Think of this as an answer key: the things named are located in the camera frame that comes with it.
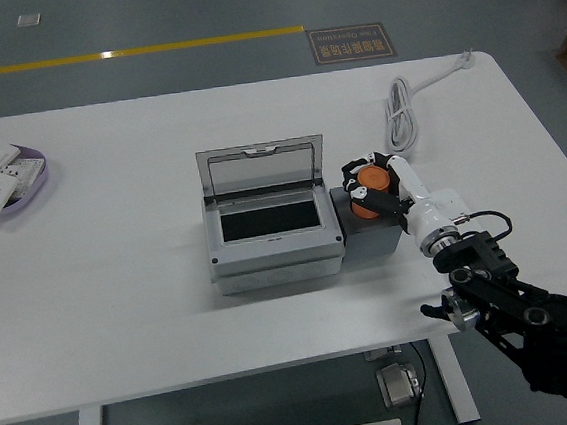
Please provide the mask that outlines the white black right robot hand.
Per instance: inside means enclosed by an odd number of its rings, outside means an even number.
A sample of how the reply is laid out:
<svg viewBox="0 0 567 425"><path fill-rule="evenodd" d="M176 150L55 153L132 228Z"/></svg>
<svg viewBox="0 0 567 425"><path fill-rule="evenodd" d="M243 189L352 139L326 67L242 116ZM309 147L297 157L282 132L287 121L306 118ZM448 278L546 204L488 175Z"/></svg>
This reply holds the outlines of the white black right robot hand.
<svg viewBox="0 0 567 425"><path fill-rule="evenodd" d="M407 160L398 155L369 153L342 167L342 186L351 209L397 220L416 247L432 258L460 239L453 220L446 217Z"/></svg>

